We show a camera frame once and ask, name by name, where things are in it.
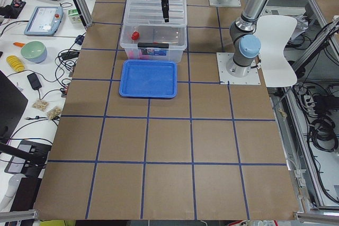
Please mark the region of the clear plastic box lid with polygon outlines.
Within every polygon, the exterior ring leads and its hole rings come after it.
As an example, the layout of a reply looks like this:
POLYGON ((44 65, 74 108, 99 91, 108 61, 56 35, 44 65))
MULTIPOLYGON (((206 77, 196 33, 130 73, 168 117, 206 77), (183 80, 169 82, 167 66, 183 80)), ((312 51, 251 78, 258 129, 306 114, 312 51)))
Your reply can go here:
POLYGON ((187 26, 186 0, 169 0, 169 21, 165 22, 161 0, 127 0, 123 23, 125 25, 187 26))

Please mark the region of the red block from tray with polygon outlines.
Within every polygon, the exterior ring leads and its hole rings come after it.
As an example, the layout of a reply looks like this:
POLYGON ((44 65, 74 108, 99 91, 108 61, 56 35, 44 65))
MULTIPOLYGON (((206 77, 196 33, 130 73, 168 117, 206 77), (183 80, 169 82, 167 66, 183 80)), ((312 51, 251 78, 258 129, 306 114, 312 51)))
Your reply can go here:
POLYGON ((135 41, 135 40, 139 40, 139 38, 140 38, 139 32, 138 31, 133 31, 133 33, 131 35, 131 39, 135 41))

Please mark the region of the clear plastic storage box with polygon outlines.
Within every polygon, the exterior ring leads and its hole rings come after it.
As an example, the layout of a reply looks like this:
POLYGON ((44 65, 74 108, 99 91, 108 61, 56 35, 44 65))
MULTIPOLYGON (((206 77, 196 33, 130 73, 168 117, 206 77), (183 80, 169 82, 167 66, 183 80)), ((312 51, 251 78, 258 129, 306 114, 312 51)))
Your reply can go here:
POLYGON ((185 27, 124 25, 120 46, 124 48, 128 59, 179 63, 187 47, 187 32, 185 27), (139 40, 131 39, 133 31, 139 32, 139 40))

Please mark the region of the blue plastic tray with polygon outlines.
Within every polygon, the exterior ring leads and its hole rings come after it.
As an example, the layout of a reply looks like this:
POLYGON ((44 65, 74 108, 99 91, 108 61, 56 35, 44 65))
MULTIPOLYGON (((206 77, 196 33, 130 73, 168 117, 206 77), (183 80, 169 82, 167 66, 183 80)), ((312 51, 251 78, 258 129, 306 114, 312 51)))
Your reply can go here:
POLYGON ((135 98, 174 98, 177 95, 177 64, 160 60, 125 61, 119 94, 135 98))

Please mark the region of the green white carton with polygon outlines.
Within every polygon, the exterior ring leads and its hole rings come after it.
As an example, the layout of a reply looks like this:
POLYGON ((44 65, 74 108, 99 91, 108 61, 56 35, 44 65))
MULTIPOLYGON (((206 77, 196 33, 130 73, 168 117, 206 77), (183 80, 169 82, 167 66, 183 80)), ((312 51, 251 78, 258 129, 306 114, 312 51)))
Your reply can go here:
POLYGON ((71 21, 72 24, 78 24, 78 23, 82 22, 81 17, 79 15, 77 9, 68 10, 67 14, 68 14, 68 18, 69 18, 69 20, 71 21))

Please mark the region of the white chair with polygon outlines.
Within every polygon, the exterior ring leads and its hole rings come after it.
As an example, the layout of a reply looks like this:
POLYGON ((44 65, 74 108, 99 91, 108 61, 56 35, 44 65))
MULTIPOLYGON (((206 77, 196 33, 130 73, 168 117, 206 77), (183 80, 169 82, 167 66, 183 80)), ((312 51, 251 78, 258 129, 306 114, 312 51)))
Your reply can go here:
POLYGON ((261 69, 267 87, 289 87, 297 76, 284 56, 284 49, 297 20, 284 15, 264 15, 257 20, 254 35, 261 42, 261 69))

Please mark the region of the teach pendant near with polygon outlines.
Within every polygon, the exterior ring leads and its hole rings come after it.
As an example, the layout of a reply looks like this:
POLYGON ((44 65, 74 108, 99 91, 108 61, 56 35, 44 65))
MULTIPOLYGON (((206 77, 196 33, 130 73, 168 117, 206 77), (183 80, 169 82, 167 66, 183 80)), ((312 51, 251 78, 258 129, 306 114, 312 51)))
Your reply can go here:
POLYGON ((53 36, 63 19, 62 7, 37 6, 24 30, 28 36, 53 36))

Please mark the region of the green bowl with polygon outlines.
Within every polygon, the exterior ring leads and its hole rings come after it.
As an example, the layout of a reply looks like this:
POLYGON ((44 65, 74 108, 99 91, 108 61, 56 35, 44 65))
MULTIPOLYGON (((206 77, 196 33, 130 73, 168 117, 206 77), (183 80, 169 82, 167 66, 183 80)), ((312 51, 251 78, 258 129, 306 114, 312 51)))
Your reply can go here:
POLYGON ((21 55, 26 60, 38 64, 47 58, 47 48, 40 41, 31 41, 22 47, 21 55))

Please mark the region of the black power adapter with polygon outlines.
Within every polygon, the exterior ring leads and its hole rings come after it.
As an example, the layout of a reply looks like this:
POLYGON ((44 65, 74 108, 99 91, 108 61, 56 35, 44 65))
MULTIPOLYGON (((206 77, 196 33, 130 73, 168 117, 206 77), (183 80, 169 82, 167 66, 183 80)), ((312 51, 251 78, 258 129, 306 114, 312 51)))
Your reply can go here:
POLYGON ((27 75, 27 79, 31 85, 31 88, 34 90, 34 91, 38 91, 42 85, 39 81, 39 78, 38 76, 36 75, 36 73, 31 73, 29 75, 27 75))

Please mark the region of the yellow ridged toy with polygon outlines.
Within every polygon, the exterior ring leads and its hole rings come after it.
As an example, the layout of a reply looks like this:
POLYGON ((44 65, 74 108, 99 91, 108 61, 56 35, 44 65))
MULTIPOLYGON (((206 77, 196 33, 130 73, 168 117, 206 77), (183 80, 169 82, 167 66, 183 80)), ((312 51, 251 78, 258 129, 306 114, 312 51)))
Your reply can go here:
POLYGON ((8 56, 6 58, 6 62, 17 73, 20 73, 25 70, 23 62, 15 55, 8 56))

